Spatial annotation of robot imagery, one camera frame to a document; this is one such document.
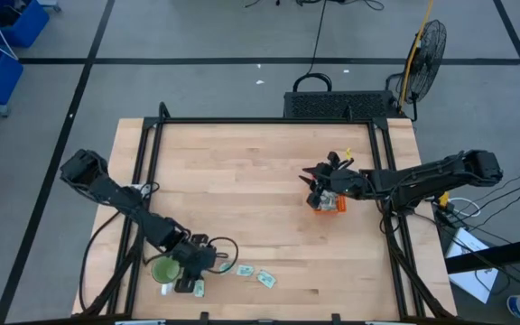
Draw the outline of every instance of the concrete floor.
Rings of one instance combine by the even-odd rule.
[[[362,2],[328,4],[317,55],[404,58],[426,1],[381,1],[383,12],[371,11]],[[11,115],[0,118],[0,298],[70,106],[77,114],[63,161],[82,147],[109,156],[117,120],[153,116],[162,100],[173,116],[281,116],[284,92],[291,91],[308,65],[264,64],[268,60],[262,58],[310,57],[321,6],[300,7],[292,0],[283,0],[279,7],[262,0],[247,9],[244,1],[235,0],[65,0],[60,4],[63,12],[50,11],[50,22],[32,48],[17,51],[26,63],[24,73],[9,102]],[[520,40],[520,1],[502,4]],[[83,79],[87,86],[74,106],[81,95],[76,88],[86,71],[85,58],[102,14],[111,5],[98,51],[91,52],[97,58],[258,59],[248,64],[219,64],[229,60],[197,65],[172,60],[153,65],[95,64]],[[447,27],[446,59],[520,60],[493,0],[436,0],[431,18]],[[75,60],[38,60],[49,58]],[[421,157],[428,162],[458,150],[487,149],[497,155],[510,179],[520,173],[520,61],[474,63],[465,60],[441,67],[420,104],[415,126]],[[401,69],[402,65],[369,61],[317,64],[313,70],[328,74],[335,90],[372,90],[383,87],[385,76]],[[321,89],[321,85],[307,81],[302,89]],[[453,194],[475,199],[486,192],[467,187]],[[507,203],[500,200],[471,223],[481,222]],[[95,211],[93,204],[63,184],[51,185],[7,321],[70,315]],[[520,240],[520,201],[483,228]],[[497,287],[505,280],[499,276]],[[464,318],[520,324],[505,306],[508,295],[520,293],[517,284],[487,305],[453,290]]]

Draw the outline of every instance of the electric fan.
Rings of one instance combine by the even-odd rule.
[[[395,99],[395,105],[403,114],[403,104],[413,104],[413,121],[417,119],[416,103],[427,94],[439,71],[446,41],[447,30],[441,22],[424,23],[414,39],[404,71],[386,79],[385,90],[388,90],[391,79],[398,79],[395,90],[400,95]]]

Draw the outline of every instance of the green cup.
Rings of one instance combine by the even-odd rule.
[[[180,274],[180,264],[170,257],[160,257],[153,262],[152,277],[158,283],[170,283]]]

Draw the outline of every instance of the wooden tabletop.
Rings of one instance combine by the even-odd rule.
[[[132,180],[141,125],[141,119],[119,122],[109,173],[121,185]],[[389,127],[397,168],[420,164],[411,122],[389,120]],[[382,141],[380,145],[384,159]],[[315,214],[305,203],[309,189],[298,179],[301,168],[325,161],[331,150],[344,157],[347,148],[355,158],[351,169],[374,168],[364,125],[166,125],[155,174],[161,188],[150,210],[175,218],[192,233],[234,238],[240,247],[238,263],[266,270],[277,282],[268,289],[255,275],[238,276],[234,270],[204,274],[203,298],[175,292],[163,296],[150,265],[142,266],[134,318],[198,319],[208,311],[213,320],[330,320],[331,313],[343,320],[398,320],[375,203],[347,200],[348,211],[338,215]],[[428,204],[417,211],[432,215]],[[94,230],[113,213],[99,207]],[[88,304],[114,271],[123,220],[119,217],[100,233],[89,252]],[[422,218],[408,220],[418,274],[442,305],[456,313],[435,226]],[[218,242],[218,251],[233,255],[234,249]],[[144,253],[155,250],[145,245]],[[404,273],[403,278],[413,314],[410,283]],[[119,311],[127,285],[124,280]]]

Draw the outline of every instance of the black handle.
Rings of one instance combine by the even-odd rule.
[[[300,83],[308,78],[316,78],[324,81],[326,83],[326,91],[332,91],[332,81],[330,81],[330,78],[322,73],[307,73],[303,75],[302,77],[298,78],[296,81],[294,81],[294,87],[292,87],[293,92],[298,92],[298,85]]]

